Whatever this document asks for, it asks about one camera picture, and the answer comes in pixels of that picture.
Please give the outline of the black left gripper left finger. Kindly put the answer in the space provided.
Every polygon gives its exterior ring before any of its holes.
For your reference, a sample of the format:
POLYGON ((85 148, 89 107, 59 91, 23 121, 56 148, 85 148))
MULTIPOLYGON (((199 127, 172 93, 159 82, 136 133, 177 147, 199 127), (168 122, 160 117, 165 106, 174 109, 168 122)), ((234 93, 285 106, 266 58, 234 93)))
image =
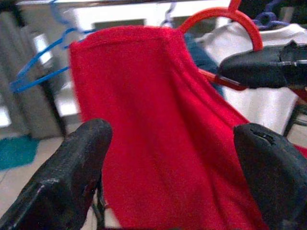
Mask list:
POLYGON ((102 119, 87 121, 69 134, 1 217, 0 228, 81 229, 101 184, 111 139, 111 125, 102 119))

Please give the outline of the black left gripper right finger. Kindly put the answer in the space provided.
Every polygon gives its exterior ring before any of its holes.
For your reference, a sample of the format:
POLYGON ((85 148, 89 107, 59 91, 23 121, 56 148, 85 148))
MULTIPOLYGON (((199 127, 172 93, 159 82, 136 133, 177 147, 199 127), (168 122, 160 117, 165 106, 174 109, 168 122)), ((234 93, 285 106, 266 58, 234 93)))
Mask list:
POLYGON ((307 160, 284 136, 255 123, 234 128, 250 192, 271 230, 307 228, 307 160))

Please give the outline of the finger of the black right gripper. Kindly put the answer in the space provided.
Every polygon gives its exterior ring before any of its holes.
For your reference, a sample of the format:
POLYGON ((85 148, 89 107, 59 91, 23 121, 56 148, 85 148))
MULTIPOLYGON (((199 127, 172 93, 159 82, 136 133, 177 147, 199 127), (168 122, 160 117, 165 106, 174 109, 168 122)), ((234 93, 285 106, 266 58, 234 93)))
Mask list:
POLYGON ((281 50, 245 52, 224 59, 218 75, 248 88, 303 88, 307 85, 307 60, 281 62, 281 50))
POLYGON ((295 62, 307 59, 307 45, 297 43, 292 40, 287 43, 280 51, 279 60, 281 62, 295 62))

